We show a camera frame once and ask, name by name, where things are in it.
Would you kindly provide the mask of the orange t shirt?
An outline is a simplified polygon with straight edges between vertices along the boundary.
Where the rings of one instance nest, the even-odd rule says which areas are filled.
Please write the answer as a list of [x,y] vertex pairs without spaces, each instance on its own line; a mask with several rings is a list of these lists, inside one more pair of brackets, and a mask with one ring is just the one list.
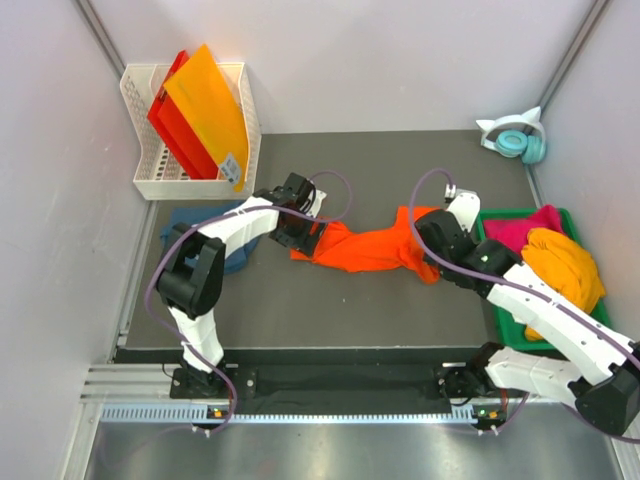
[[434,284],[440,278],[439,270],[423,260],[424,251],[412,234],[409,219],[408,207],[399,206],[394,224],[382,230],[355,233],[342,222],[329,223],[310,256],[291,249],[290,259],[347,273],[404,268],[423,283]]

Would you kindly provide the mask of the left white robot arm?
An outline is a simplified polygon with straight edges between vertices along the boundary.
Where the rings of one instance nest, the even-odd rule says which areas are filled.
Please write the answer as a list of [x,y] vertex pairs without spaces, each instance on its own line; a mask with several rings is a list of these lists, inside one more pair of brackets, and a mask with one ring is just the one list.
[[226,387],[214,308],[231,256],[262,236],[311,255],[325,229],[315,221],[325,198],[311,180],[291,173],[282,186],[256,191],[218,221],[198,229],[182,222],[170,231],[169,246],[191,234],[169,257],[155,288],[181,335],[181,370],[203,395],[216,396]]

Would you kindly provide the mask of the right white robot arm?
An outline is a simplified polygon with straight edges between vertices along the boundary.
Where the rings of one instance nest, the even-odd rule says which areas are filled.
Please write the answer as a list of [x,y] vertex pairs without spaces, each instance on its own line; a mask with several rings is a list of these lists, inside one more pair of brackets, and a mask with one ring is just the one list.
[[464,366],[440,372],[443,394],[481,397],[519,390],[564,404],[605,434],[627,432],[639,414],[637,342],[555,292],[501,243],[475,242],[448,210],[425,214],[410,229],[443,279],[508,311],[563,356],[536,356],[487,342]]

